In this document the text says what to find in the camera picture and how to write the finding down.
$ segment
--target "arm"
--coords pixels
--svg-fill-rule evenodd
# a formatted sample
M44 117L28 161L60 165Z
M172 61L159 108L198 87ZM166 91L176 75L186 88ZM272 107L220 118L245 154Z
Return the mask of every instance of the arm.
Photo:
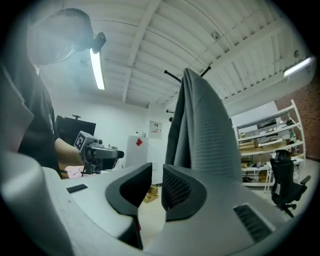
M58 158L59 164L66 166L83 166L78 150L64 142L62 139L57 138L54 143L54 149Z

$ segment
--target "gray cloth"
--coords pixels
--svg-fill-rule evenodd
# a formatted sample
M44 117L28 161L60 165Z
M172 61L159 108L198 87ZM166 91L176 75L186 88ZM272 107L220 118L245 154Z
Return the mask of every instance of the gray cloth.
M168 136L165 163L241 181L232 123L209 83L185 69Z

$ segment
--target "ceiling light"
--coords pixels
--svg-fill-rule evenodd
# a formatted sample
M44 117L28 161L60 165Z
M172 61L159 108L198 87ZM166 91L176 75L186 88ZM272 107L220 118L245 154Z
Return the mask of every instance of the ceiling light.
M302 61L300 61L299 63L295 64L294 66L288 68L287 70L285 70L283 72L283 76L286 77L290 74L292 74L295 71L298 71L300 69L302 69L303 67L305 67L306 65L308 65L310 62L312 61L312 58L305 58Z
M98 87L98 89L104 90L105 83L104 83L104 77L102 75L100 52L94 54L92 49L90 49L90 58L91 58L91 65L93 69L96 86Z

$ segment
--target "black monitor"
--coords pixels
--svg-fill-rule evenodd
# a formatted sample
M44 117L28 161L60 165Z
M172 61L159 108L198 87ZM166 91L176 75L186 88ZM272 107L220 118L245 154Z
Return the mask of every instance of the black monitor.
M72 119L58 115L55 119L56 130L59 137L70 145L74 145L80 131L91 134L95 133L96 124Z

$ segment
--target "brick wall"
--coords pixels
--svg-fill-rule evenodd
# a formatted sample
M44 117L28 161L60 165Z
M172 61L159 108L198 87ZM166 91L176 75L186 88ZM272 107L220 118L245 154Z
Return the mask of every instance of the brick wall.
M291 105L294 100L298 109L305 138L306 156L320 160L320 75L317 73L311 83L280 99L275 100L278 110Z

